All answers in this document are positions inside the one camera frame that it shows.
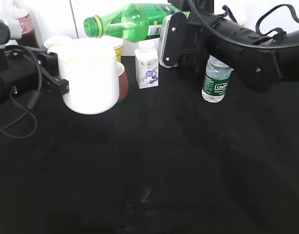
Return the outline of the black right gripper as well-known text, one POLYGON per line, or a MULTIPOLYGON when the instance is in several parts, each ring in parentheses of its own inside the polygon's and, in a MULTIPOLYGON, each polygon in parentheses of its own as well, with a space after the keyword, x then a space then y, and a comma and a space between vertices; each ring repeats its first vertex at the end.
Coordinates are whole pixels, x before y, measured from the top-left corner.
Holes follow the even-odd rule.
POLYGON ((205 49, 206 30, 193 16, 182 12, 166 16, 163 20, 158 58, 161 66, 178 66, 179 76, 185 80, 204 80, 209 55, 205 49))

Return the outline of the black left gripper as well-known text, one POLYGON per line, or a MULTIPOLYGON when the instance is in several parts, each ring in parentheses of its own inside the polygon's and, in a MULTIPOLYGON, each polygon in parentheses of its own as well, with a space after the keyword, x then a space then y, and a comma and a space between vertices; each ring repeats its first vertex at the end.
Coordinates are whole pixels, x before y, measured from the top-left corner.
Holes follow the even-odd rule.
MULTIPOLYGON (((0 49, 0 105, 9 100, 12 87, 16 87, 16 97, 36 90, 38 73, 29 54, 21 49, 0 49)), ((47 54, 45 50, 28 47, 40 62, 42 72, 41 91, 63 96, 69 92, 69 82, 61 79, 56 54, 47 54)))

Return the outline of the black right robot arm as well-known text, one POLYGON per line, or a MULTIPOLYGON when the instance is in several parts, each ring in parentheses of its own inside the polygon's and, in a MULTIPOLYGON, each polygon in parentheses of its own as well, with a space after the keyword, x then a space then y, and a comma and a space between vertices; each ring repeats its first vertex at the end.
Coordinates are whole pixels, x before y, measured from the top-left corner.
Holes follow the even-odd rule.
POLYGON ((211 55, 236 72, 245 87, 266 92, 279 82, 299 81, 299 30, 274 40, 207 11, 200 11, 217 33, 235 40, 224 41, 209 32, 195 17, 177 12, 164 19, 160 32, 159 60, 164 67, 179 65, 197 73, 211 55))

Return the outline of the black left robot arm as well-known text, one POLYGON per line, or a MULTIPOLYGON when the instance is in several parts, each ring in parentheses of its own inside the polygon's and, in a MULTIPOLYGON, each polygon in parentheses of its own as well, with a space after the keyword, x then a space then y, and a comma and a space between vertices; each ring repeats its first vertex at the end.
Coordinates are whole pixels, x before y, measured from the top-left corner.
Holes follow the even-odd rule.
POLYGON ((6 15, 0 15, 0 105, 28 92, 32 96, 26 108, 32 110, 41 92, 63 96, 69 83, 57 78, 57 56, 44 49, 8 45, 21 36, 20 24, 6 15))

